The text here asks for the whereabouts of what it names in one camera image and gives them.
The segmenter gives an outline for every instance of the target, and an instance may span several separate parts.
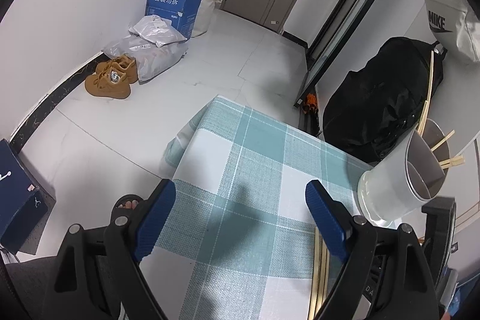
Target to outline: plastic package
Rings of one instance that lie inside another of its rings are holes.
[[[154,43],[159,48],[163,45],[186,40],[179,31],[172,27],[171,21],[155,14],[144,16],[135,26],[129,29],[129,32],[138,34],[141,38]]]
[[[188,42],[171,43],[160,48],[143,38],[132,35],[109,43],[103,52],[110,59],[128,55],[137,61],[138,80],[144,82],[178,63],[188,49]]]

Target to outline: blue and white plaid tablecloth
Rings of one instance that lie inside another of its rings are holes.
[[[177,199],[146,279],[169,319],[306,319],[319,179],[352,214],[368,164],[256,110],[217,97],[172,140]],[[331,262],[330,278],[338,275]]]

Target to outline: paper cup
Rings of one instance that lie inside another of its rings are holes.
[[[412,129],[406,137],[358,183],[358,203],[367,219],[378,226],[426,204],[442,187],[448,170],[439,161],[449,159],[445,142],[432,152],[430,146],[444,137],[438,125],[427,119],[423,137]]]

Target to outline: nike logo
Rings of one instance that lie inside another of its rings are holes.
[[[450,33],[445,29],[445,17],[442,17],[434,12],[428,10],[428,22],[430,23],[430,30],[433,33]]]

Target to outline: brown shoe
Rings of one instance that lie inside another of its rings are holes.
[[[130,84],[138,81],[137,62],[135,59],[131,59],[127,55],[122,55],[115,59],[98,63],[95,68],[95,73],[100,75],[109,67],[115,67],[117,70],[127,74],[128,83]]]
[[[99,75],[89,75],[85,79],[85,90],[95,97],[125,99],[130,95],[127,74],[110,67]]]

